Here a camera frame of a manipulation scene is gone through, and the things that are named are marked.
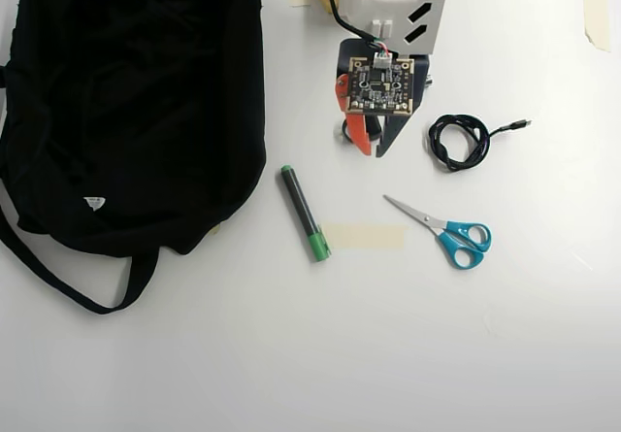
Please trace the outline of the dark navy gripper body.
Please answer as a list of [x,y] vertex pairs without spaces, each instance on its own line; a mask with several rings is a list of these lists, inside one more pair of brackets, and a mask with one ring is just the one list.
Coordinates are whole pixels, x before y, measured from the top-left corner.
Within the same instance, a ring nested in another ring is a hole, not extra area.
[[337,77],[348,74],[350,113],[412,113],[431,82],[426,56],[401,57],[362,39],[339,48]]

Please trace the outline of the dark navy gripper finger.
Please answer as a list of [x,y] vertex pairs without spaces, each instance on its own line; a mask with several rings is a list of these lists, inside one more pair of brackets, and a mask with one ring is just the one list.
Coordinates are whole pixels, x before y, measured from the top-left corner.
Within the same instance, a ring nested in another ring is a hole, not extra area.
[[383,157],[394,141],[397,139],[401,131],[408,123],[410,116],[386,116],[381,131],[379,142],[376,145],[376,157]]

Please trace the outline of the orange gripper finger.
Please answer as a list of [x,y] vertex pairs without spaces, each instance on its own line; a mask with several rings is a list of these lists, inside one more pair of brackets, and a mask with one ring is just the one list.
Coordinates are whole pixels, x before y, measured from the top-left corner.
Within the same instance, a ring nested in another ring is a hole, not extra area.
[[365,116],[361,113],[350,113],[348,111],[348,74],[337,77],[335,92],[340,109],[345,115],[349,139],[363,154],[370,156],[372,145],[366,129]]

